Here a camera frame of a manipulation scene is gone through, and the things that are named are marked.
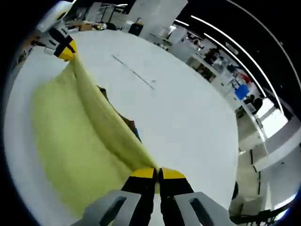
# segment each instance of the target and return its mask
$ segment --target yellow cloth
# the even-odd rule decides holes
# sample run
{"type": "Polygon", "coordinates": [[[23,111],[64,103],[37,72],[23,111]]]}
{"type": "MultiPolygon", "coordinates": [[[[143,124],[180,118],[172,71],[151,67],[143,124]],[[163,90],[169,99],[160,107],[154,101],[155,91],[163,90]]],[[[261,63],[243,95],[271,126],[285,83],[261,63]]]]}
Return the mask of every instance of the yellow cloth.
{"type": "Polygon", "coordinates": [[[98,197],[120,189],[134,170],[157,167],[92,83],[78,56],[37,88],[32,107],[46,175],[77,217],[98,197]]]}

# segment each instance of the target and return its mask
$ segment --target yellow towel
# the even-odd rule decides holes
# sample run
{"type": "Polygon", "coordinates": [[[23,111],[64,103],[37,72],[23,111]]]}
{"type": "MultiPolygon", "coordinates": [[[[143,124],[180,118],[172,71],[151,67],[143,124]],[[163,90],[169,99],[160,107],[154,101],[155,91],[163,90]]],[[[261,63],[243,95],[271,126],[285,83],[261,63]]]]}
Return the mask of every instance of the yellow towel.
{"type": "Polygon", "coordinates": [[[120,189],[134,170],[157,168],[78,56],[37,88],[32,124],[46,175],[74,216],[81,217],[98,197],[120,189]]]}

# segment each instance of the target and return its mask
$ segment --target white table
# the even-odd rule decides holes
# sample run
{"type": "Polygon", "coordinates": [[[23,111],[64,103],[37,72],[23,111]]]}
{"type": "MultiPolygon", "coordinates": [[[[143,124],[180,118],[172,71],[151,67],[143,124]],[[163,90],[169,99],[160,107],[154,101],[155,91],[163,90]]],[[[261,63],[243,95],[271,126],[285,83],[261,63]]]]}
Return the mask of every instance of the white table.
{"type": "MultiPolygon", "coordinates": [[[[210,83],[134,35],[90,31],[72,36],[83,65],[107,89],[113,106],[135,120],[159,166],[182,172],[194,191],[228,209],[236,179],[238,129],[234,112],[210,83]]],[[[15,80],[5,117],[5,148],[14,182],[43,225],[68,225],[75,219],[59,202],[36,155],[29,101],[35,87],[66,64],[36,48],[15,80]]],[[[163,225],[159,202],[156,196],[150,225],[163,225]]]]}

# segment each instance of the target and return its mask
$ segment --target white tabletop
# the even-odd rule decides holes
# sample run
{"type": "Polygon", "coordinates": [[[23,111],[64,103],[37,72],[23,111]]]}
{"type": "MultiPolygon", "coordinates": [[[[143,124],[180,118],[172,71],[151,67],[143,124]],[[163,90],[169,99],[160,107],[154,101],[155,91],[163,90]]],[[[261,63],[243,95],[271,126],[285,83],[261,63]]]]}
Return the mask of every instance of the white tabletop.
{"type": "MultiPolygon", "coordinates": [[[[97,85],[107,89],[117,111],[135,121],[142,143],[159,166],[180,171],[195,192],[204,192],[228,209],[238,163],[237,122],[210,83],[134,35],[89,31],[72,36],[83,65],[97,85]]],[[[4,130],[8,163],[21,196],[40,222],[55,216],[53,225],[68,224],[72,218],[58,211],[62,207],[36,156],[29,101],[38,84],[65,66],[42,48],[33,51],[14,83],[4,130]]],[[[154,212],[150,225],[163,225],[156,204],[154,212]]]]}

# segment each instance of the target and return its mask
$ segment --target ceiling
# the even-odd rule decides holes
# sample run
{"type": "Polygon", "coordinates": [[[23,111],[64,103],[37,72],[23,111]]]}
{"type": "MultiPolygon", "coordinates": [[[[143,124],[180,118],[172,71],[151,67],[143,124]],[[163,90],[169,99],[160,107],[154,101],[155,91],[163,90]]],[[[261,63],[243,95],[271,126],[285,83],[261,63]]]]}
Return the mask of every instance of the ceiling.
{"type": "MultiPolygon", "coordinates": [[[[78,0],[78,5],[91,5],[93,1],[78,0]]],[[[106,0],[102,2],[112,4],[133,4],[135,0],[106,0]]],[[[235,3],[245,8],[259,19],[282,43],[283,48],[290,57],[299,78],[301,77],[300,43],[297,28],[299,12],[297,2],[285,1],[268,4],[259,0],[242,1],[235,3]]],[[[259,64],[270,80],[277,95],[287,102],[294,113],[301,118],[301,87],[296,79],[287,57],[273,37],[260,23],[250,15],[227,0],[189,0],[189,3],[178,16],[178,20],[189,24],[189,29],[202,35],[207,33],[220,43],[231,43],[225,36],[204,23],[191,18],[199,17],[219,28],[239,43],[259,64]]],[[[270,85],[254,63],[242,51],[238,58],[256,77],[261,86],[271,90],[270,85]]]]}

